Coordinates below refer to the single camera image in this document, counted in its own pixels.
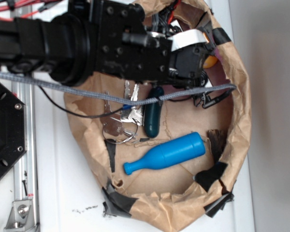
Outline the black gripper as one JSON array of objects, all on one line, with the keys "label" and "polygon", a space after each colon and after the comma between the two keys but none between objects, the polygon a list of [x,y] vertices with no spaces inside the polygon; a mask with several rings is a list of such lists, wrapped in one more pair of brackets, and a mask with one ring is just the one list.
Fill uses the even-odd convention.
[{"label": "black gripper", "polygon": [[182,31],[174,26],[175,0],[144,24],[145,11],[137,3],[97,1],[95,71],[140,83],[203,87],[203,64],[215,44],[204,28]]}]

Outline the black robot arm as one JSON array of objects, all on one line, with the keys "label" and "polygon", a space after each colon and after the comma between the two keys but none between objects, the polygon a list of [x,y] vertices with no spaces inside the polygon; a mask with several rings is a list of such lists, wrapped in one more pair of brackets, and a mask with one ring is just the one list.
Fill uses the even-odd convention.
[{"label": "black robot arm", "polygon": [[66,86],[100,72],[137,83],[202,87],[203,66],[216,45],[204,28],[171,25],[177,5],[154,14],[150,26],[141,5],[110,0],[72,0],[50,22],[0,20],[0,65],[12,73],[46,72]]}]

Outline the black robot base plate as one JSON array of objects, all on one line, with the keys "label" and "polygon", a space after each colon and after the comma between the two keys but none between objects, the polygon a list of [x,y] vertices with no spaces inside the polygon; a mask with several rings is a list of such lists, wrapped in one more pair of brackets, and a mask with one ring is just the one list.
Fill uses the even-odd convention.
[{"label": "black robot base plate", "polygon": [[26,152],[25,105],[0,83],[0,180]]}]

